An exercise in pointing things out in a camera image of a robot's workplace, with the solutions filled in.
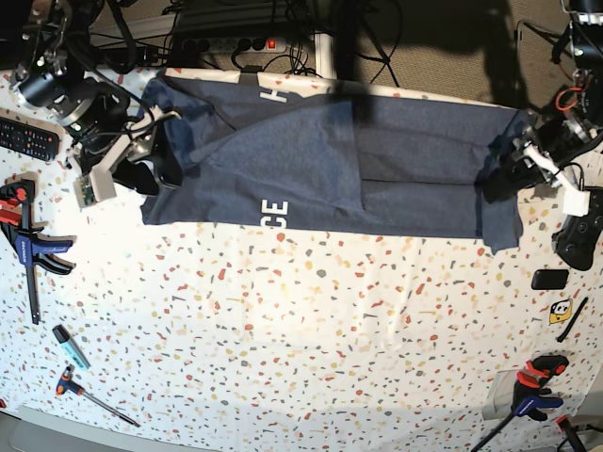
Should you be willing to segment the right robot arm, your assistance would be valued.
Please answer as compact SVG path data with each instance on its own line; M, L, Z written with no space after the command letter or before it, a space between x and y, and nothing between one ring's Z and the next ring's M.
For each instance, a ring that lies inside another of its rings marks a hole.
M110 80L105 65L124 75L137 66L137 43L122 16L127 1L31 1L15 32L19 58L11 75L17 99L47 110L72 138L66 164L80 171L74 183L80 206L112 199L118 185L149 197L175 189L183 172L164 124L174 109L149 105ZM109 8L125 45L115 60L94 46L90 27Z

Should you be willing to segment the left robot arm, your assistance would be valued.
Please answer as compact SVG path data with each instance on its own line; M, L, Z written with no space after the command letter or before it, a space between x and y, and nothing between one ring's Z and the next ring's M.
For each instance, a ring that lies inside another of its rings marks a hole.
M530 120L516 133L512 148L499 158L498 169L483 182L482 193L494 203L525 188L559 184L564 189L563 212L584 217L590 206L584 177L574 183L564 170L602 144L602 3L561 5L569 22L553 44L551 60L559 65L563 52L571 54L576 66L573 85L558 92L546 121Z

